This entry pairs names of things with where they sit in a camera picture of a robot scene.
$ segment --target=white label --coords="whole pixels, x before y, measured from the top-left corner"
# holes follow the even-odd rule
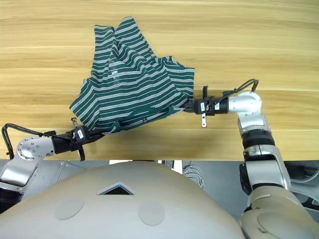
[[[205,104],[204,102],[200,103],[200,110],[205,111]]]
[[[82,139],[82,138],[83,138],[83,133],[82,133],[82,131],[81,131],[81,130],[78,130],[78,135],[79,135],[80,139]]]
[[[215,104],[215,110],[218,111],[219,110],[219,103]]]

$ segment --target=wooden table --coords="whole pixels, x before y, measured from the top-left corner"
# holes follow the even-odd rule
[[[157,56],[195,67],[195,91],[260,80],[285,160],[319,159],[318,0],[2,0],[0,125],[72,128],[69,105],[90,76],[94,24],[132,15]],[[236,115],[179,113],[85,146],[87,159],[243,160]],[[14,147],[25,134],[10,130]],[[7,158],[3,140],[0,158]],[[78,159],[64,153],[48,159]]]

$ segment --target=vent grille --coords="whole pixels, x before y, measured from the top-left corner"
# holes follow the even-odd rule
[[[127,190],[118,186],[117,188],[111,189],[110,191],[104,193],[103,195],[132,195]]]
[[[111,186],[108,186],[99,192],[96,193],[97,195],[135,195],[135,191],[125,185],[122,182],[118,182]]]

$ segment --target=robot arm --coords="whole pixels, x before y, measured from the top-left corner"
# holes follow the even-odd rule
[[[196,114],[206,116],[237,113],[238,126],[244,146],[244,163],[240,165],[243,191],[249,195],[248,207],[240,224],[249,239],[317,239],[319,225],[290,192],[290,177],[279,149],[275,146],[266,116],[261,113],[262,100],[254,93],[237,96],[207,97],[194,100]]]
[[[239,116],[238,126],[244,146],[240,178],[243,190],[249,195],[248,207],[240,220],[246,238],[319,239],[318,224],[289,191],[289,175],[266,117],[261,113],[262,101],[254,93],[256,82],[251,83],[254,84],[251,92],[232,96],[248,86],[244,84],[224,92],[220,98],[208,97],[207,87],[204,87],[203,99],[194,100],[185,111],[202,115],[203,127],[207,127],[206,116],[226,113]],[[75,126],[64,135],[45,133],[23,139],[15,156],[0,172],[1,204],[9,208],[21,200],[31,175],[44,157],[79,150],[81,145],[102,136],[89,132],[84,126]]]
[[[78,150],[80,160],[83,161],[85,160],[85,154],[82,145],[103,137],[103,134],[99,132],[89,132],[85,126],[78,126],[75,118],[71,120],[75,128],[62,135],[56,135],[54,131],[38,133],[14,124],[6,124],[2,128],[2,135],[9,150],[10,160],[0,171],[0,213],[21,201],[38,163],[45,157]],[[22,139],[14,154],[6,131],[8,127],[37,134],[37,136]]]

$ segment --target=striped shirt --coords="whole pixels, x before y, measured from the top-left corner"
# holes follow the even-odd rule
[[[183,110],[192,100],[194,68],[158,58],[132,17],[118,28],[96,25],[91,77],[71,111],[89,130],[116,133]]]

